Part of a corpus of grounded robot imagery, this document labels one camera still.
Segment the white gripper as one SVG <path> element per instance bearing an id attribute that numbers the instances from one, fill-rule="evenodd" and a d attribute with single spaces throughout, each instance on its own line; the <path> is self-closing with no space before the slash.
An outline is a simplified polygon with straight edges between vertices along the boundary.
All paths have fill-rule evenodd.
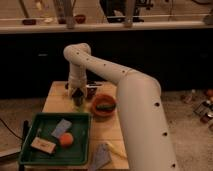
<path id="1" fill-rule="evenodd" d="M 78 103 L 78 89 L 79 89 L 79 102 L 83 103 L 87 95 L 87 78 L 70 76 L 68 78 L 68 94 L 72 97 L 75 104 Z"/>

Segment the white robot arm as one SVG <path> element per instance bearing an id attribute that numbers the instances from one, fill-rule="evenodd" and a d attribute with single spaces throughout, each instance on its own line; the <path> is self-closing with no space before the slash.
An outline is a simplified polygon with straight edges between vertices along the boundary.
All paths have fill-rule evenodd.
<path id="1" fill-rule="evenodd" d="M 91 71 L 117 86 L 117 111 L 130 171 L 180 171 L 158 81 L 140 71 L 91 55 L 86 43 L 67 46 L 69 88 L 84 89 Z"/>

